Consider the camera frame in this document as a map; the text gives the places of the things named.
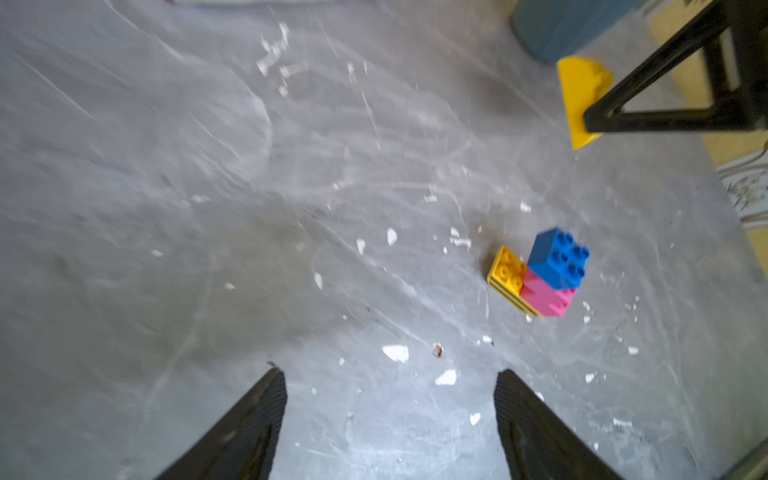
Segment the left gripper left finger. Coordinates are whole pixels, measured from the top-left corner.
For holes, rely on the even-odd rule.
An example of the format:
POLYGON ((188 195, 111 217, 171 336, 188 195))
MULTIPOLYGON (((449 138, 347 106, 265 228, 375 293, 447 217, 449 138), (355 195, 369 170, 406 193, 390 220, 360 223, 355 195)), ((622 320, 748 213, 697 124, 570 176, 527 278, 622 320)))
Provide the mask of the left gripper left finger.
POLYGON ((273 367, 160 479, 267 479, 287 406, 285 375, 273 367))

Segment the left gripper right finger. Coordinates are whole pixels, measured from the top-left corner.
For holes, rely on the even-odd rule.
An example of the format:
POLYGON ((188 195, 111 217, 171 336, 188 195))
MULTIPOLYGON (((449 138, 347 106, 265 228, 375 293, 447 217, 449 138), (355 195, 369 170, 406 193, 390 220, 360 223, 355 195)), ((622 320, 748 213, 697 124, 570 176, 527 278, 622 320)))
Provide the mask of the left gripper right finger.
POLYGON ((510 369, 498 373, 494 407, 513 479, 620 477, 510 369))

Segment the pink lego brick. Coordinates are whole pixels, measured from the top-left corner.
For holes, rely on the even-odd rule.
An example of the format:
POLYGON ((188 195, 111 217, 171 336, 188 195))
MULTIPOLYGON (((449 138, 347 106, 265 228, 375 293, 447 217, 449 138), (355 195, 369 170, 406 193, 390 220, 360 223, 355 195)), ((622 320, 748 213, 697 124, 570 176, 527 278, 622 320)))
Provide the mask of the pink lego brick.
POLYGON ((523 278, 520 296, 542 317, 563 317, 577 290, 556 290, 534 272, 528 270, 523 278))

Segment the yellow lego brick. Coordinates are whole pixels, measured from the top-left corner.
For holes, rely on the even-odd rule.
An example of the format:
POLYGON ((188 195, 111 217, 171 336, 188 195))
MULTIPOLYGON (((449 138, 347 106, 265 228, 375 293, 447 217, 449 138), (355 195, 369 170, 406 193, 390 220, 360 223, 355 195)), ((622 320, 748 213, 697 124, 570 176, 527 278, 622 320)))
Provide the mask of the yellow lego brick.
POLYGON ((557 71, 571 145, 578 150, 602 136, 587 130, 584 114, 610 90, 613 75, 595 60, 574 56, 559 60, 557 71))
POLYGON ((541 317, 541 313, 521 296, 527 272, 527 265, 507 247, 501 246, 488 273, 487 283, 526 315, 541 317))

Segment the blue lego brick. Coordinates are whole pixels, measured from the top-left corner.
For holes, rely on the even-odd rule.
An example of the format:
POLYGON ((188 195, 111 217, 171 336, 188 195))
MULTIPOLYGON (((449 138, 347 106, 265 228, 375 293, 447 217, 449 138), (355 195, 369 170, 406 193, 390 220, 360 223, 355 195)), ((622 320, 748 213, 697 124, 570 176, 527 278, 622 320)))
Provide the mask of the blue lego brick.
POLYGON ((558 227, 537 234, 528 269, 555 290, 579 289, 586 276, 590 249, 558 227))

